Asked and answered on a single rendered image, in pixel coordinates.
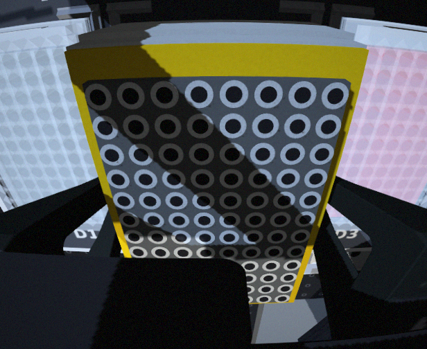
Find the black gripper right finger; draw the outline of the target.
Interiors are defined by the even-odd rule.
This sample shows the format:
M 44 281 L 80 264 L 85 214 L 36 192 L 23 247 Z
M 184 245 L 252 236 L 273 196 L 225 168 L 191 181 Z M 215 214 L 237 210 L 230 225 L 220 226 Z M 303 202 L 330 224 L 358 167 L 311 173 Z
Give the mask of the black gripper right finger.
M 313 246 L 331 338 L 359 337 L 390 301 L 427 296 L 427 208 L 338 176 L 328 204 L 372 241 L 358 273 L 325 210 Z

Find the white well plate with pink samples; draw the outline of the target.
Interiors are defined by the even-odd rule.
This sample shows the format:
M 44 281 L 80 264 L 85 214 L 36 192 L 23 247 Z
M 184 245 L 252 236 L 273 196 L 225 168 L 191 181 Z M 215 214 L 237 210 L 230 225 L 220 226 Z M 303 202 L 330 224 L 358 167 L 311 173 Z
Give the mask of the white well plate with pink samples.
M 354 184 L 427 207 L 427 27 L 342 17 L 369 54 L 338 166 Z

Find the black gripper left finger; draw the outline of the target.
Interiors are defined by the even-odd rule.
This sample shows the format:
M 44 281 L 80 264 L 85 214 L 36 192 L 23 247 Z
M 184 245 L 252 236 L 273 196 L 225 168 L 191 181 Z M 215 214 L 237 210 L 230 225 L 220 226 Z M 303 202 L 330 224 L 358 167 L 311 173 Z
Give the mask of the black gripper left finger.
M 65 255 L 68 235 L 106 205 L 99 178 L 0 213 L 0 249 Z M 121 245 L 109 210 L 87 256 L 120 258 Z

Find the translucent white well plate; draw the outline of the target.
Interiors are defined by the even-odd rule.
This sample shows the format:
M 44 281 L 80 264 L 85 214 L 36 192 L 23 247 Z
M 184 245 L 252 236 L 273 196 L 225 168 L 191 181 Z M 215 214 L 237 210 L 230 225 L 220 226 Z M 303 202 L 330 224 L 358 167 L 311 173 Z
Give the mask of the translucent white well plate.
M 0 198 L 9 211 L 98 177 L 64 52 L 90 17 L 0 28 Z

